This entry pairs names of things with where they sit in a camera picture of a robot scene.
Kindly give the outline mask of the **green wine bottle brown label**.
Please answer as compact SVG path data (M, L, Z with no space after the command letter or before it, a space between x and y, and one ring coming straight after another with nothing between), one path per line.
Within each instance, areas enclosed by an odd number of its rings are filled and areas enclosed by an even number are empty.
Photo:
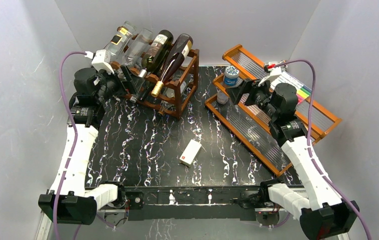
M145 78L148 73L154 72L161 66L173 40L174 36L169 30L163 29L157 34L142 58L138 77Z

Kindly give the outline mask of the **dark red wine bottle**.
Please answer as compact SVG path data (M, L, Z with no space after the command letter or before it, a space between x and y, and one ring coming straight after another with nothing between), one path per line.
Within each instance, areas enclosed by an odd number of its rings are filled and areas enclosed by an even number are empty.
M160 73L160 77L151 91L151 95L153 97L156 98L159 96L164 85L170 80L170 78L182 65L185 58L188 56L190 50L192 49L193 43L193 38L186 33L182 33L178 36L172 46L172 49L167 55L166 61Z

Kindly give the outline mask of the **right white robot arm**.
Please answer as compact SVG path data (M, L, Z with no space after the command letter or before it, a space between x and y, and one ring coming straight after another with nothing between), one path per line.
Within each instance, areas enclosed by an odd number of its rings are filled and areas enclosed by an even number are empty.
M317 159L310 134L296 116L299 103L297 89L289 83L279 83L273 91L270 87L268 80L243 80L238 87L227 88L226 93L235 105L247 94L244 104L257 106L267 114L271 136L297 171L307 196L303 197L279 179L272 179L261 182L257 194L236 202L240 205L258 202L265 207L274 204L283 207L299 221L309 240L347 233L358 218L359 206L354 200L344 199L333 188Z

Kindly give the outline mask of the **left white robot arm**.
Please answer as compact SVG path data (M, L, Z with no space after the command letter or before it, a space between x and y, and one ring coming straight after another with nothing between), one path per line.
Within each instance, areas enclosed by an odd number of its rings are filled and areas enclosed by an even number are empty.
M68 103L71 116L62 160L53 184L39 196L38 206L53 222L90 225L104 206L122 208L128 200L118 181L85 187L90 154L105 114L103 104L123 85L115 74L94 67L78 70L73 83L76 92Z

